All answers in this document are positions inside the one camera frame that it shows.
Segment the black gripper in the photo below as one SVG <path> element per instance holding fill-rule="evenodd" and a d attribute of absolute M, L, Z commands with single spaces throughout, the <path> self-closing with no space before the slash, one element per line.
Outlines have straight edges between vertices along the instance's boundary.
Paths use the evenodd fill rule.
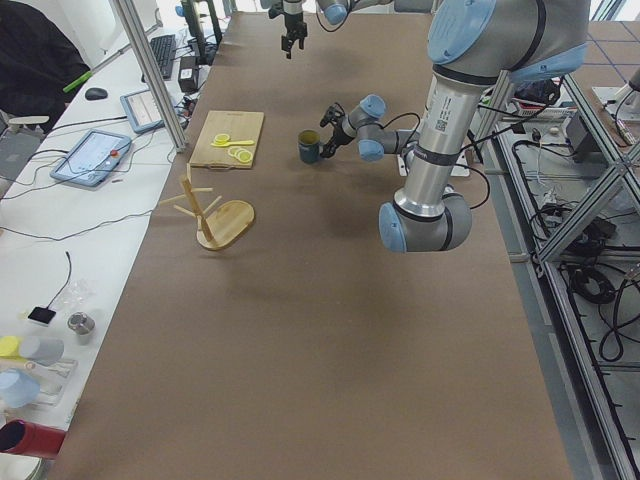
<path fill-rule="evenodd" d="M 285 22 L 285 35 L 281 36 L 281 49 L 287 59 L 292 58 L 292 51 L 295 46 L 300 50 L 304 49 L 307 37 L 307 24 L 302 13 L 283 13 Z"/>
<path fill-rule="evenodd" d="M 320 145 L 320 157 L 331 158 L 340 146 L 348 145 L 356 138 L 356 130 L 348 117 L 332 117 L 329 123 L 333 127 L 333 133 L 327 141 Z"/>

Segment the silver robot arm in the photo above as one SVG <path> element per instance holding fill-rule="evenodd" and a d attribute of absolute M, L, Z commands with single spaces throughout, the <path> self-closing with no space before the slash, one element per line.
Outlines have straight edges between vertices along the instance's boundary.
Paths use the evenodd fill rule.
<path fill-rule="evenodd" d="M 512 82 L 560 77 L 585 58 L 590 6 L 586 1 L 446 1 L 428 35 L 434 90 L 415 132 L 379 124 L 384 101 L 369 95 L 348 114 L 329 108 L 334 131 L 322 150 L 358 142 L 367 161 L 401 154 L 409 161 L 404 186 L 379 211 L 379 232 L 394 252 L 447 251 L 469 235 L 472 214 L 449 186 L 451 171 L 483 92 L 501 72 Z"/>

